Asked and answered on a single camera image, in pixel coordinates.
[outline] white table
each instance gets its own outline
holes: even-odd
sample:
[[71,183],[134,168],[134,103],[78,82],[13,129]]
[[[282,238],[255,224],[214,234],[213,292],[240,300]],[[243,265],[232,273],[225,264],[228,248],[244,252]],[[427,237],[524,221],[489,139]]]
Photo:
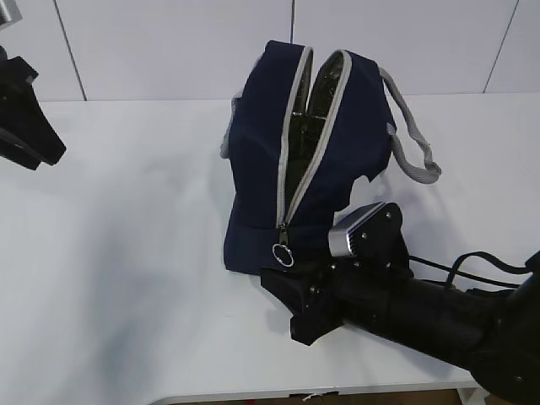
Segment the white table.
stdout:
[[[449,264],[483,249],[522,264],[540,248],[540,94],[408,100],[444,175],[417,185],[392,161],[382,181],[359,183],[353,205],[376,193],[399,203],[418,256]],[[0,161],[0,403],[476,386],[465,370],[353,327],[310,348],[293,342],[290,314],[258,279],[224,270],[234,189],[218,150],[228,101],[44,110],[67,145],[61,162],[31,172]]]

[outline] zipper pull ring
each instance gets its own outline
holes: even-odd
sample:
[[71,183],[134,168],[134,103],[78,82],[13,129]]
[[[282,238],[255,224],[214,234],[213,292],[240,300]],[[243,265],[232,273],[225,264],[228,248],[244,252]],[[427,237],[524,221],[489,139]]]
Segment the zipper pull ring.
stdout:
[[289,243],[289,234],[287,232],[287,224],[282,223],[278,227],[279,229],[279,243],[272,246],[272,253],[275,259],[283,267],[289,268],[294,265],[293,252],[289,249],[287,244]]

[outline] zipper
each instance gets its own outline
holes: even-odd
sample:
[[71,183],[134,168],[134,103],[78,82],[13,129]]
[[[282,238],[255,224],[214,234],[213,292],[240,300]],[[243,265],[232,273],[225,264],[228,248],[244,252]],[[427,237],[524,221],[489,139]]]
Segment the zipper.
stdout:
[[[276,260],[278,260],[278,262],[280,262],[285,267],[292,267],[294,265],[293,253],[289,249],[288,226],[291,223],[291,220],[293,219],[294,214],[296,213],[296,210],[298,209],[298,206],[302,201],[302,198],[304,198],[304,195],[306,194],[317,169],[321,165],[322,157],[327,150],[328,142],[332,135],[334,122],[336,120],[336,116],[338,115],[339,106],[341,105],[341,99],[343,97],[345,85],[348,82],[348,77],[350,75],[352,67],[351,56],[348,54],[348,52],[341,51],[343,56],[342,73],[337,83],[336,93],[332,100],[324,126],[322,128],[321,136],[319,138],[319,141],[317,142],[315,153],[311,157],[311,161],[308,164],[305,173],[302,175],[299,185],[294,191],[294,195],[290,201],[289,206],[285,207],[285,178],[287,174],[287,162],[289,159],[289,123],[292,115],[294,114],[292,112],[292,103],[294,103],[294,99],[296,97],[296,94],[298,93],[300,78],[304,71],[305,60],[307,60],[307,56],[305,56],[305,54],[309,53],[309,51],[311,51],[310,48],[305,48],[302,52],[302,57],[300,58],[300,63],[293,82],[293,88],[291,89],[291,94],[289,96],[288,114],[285,115],[285,122],[283,123],[283,134],[281,139],[282,148],[279,157],[278,167],[278,206],[276,212],[276,227],[277,229],[279,229],[279,243],[273,245],[273,255]],[[281,255],[289,257],[289,260],[285,261],[280,256],[280,253]]]

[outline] navy blue bag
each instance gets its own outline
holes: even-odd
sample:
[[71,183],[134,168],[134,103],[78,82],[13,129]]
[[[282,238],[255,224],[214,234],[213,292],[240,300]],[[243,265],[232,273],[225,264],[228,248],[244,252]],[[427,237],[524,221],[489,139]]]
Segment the navy blue bag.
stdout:
[[[354,181],[372,181],[392,152],[416,181],[433,183],[440,175],[386,71],[339,50],[310,90],[312,60],[309,47],[270,41],[233,99],[221,150],[236,189],[224,242],[229,270],[259,274],[262,267],[287,270],[294,261],[329,256],[334,213],[348,206]],[[424,151],[425,169],[405,159],[383,81]]]

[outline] white wall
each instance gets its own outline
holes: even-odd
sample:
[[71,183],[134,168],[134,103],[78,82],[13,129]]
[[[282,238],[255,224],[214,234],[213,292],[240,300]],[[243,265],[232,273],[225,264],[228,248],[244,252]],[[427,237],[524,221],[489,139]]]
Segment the white wall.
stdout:
[[[40,73],[41,100],[81,100],[54,0],[17,3],[0,44]],[[293,17],[293,0],[57,4],[89,100],[229,98]],[[538,0],[296,0],[293,34],[316,63],[340,47],[374,58],[405,94],[540,91],[539,18]]]
[[540,1],[520,0],[488,92],[540,91]]
[[230,98],[290,0],[59,0],[89,100]]
[[346,48],[407,95],[482,93],[516,0],[296,0],[294,41]]

